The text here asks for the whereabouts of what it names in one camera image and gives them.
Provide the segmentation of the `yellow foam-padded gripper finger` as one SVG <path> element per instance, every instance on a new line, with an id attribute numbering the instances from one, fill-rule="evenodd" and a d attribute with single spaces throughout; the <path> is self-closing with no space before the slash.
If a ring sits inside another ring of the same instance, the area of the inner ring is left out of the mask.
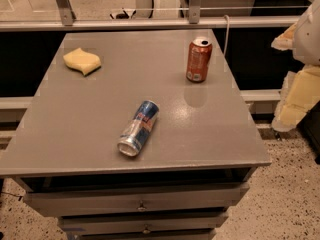
<path id="1" fill-rule="evenodd" d="M 292 50 L 295 29 L 296 29 L 296 23 L 291 25 L 282 34 L 276 37 L 272 41 L 271 47 L 280 51 Z"/>
<path id="2" fill-rule="evenodd" d="M 284 78 L 272 128 L 278 132 L 294 129 L 320 101 L 320 67 L 306 65 Z"/>

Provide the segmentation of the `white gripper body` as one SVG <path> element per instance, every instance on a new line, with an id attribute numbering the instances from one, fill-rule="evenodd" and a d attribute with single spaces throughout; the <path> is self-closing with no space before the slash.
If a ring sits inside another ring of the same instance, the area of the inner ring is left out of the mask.
<path id="1" fill-rule="evenodd" d="M 315 0 L 297 22 L 293 57 L 306 65 L 320 65 L 320 0 Z"/>

